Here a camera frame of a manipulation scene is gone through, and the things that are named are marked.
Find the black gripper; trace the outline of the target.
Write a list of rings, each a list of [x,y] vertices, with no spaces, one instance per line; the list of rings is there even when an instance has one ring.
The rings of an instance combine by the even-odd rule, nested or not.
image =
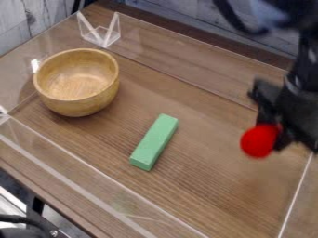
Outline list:
[[[258,107],[257,124],[281,127],[274,150],[298,142],[318,152],[318,92],[301,89],[289,78],[282,86],[257,78],[247,95]]]

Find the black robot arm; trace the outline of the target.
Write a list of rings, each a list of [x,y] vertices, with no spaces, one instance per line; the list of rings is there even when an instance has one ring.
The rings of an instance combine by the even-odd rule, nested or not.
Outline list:
[[[283,85],[255,80],[249,96],[258,104],[258,121],[279,123],[277,150],[291,142],[318,152],[318,0],[253,0],[261,30],[294,31],[298,49]]]

